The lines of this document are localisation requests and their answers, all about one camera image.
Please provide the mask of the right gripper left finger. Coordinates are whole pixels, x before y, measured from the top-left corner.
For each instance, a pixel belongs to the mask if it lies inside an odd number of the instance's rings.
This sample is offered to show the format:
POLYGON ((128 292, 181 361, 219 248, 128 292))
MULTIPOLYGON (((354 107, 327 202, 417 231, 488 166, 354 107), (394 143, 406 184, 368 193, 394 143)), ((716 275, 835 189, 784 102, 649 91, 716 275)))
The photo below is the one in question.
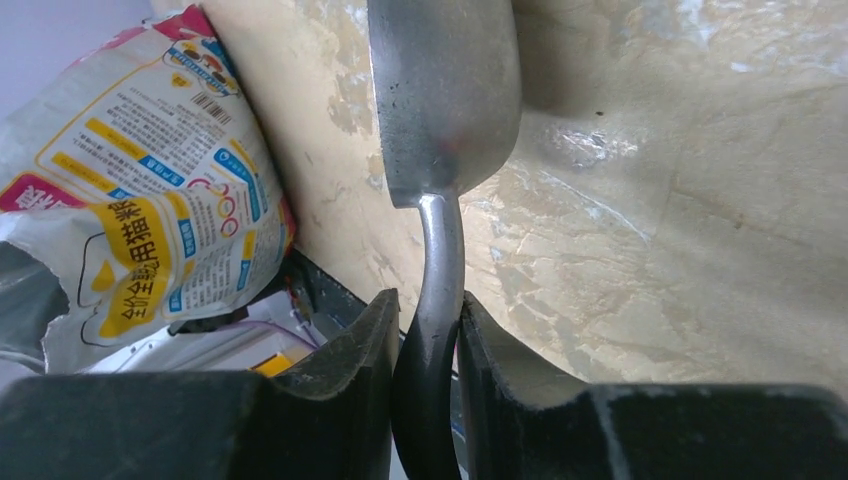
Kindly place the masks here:
POLYGON ((398 294, 281 375, 40 376, 1 398, 5 479, 385 479, 398 294))

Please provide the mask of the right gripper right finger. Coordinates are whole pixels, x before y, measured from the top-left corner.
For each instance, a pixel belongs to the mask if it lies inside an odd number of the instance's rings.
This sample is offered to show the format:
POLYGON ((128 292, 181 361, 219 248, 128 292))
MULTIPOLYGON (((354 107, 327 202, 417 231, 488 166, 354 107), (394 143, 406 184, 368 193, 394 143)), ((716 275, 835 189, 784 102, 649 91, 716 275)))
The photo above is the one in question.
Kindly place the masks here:
POLYGON ((459 378, 474 479, 843 479, 847 405, 801 384, 587 383, 466 294, 459 378))

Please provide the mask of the pet food bag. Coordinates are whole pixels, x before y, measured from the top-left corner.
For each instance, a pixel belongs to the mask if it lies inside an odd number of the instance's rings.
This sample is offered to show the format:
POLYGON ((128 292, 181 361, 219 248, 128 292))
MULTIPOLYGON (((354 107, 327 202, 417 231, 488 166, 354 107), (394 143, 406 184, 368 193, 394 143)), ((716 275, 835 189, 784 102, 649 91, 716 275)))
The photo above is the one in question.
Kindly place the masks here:
POLYGON ((1 358, 76 373, 230 313, 294 232, 204 11, 125 31, 1 123, 1 358))

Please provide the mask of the metal food scoop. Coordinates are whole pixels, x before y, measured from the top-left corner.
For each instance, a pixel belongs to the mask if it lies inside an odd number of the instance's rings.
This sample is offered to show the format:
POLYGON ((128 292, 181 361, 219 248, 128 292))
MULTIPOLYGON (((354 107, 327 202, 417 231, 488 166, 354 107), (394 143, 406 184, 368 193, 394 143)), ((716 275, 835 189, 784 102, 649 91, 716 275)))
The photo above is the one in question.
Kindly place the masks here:
POLYGON ((522 117, 508 1, 371 1, 370 62, 393 206, 419 212, 422 285, 391 387, 391 427, 411 479, 456 479, 451 378, 465 291, 460 198, 514 150, 522 117))

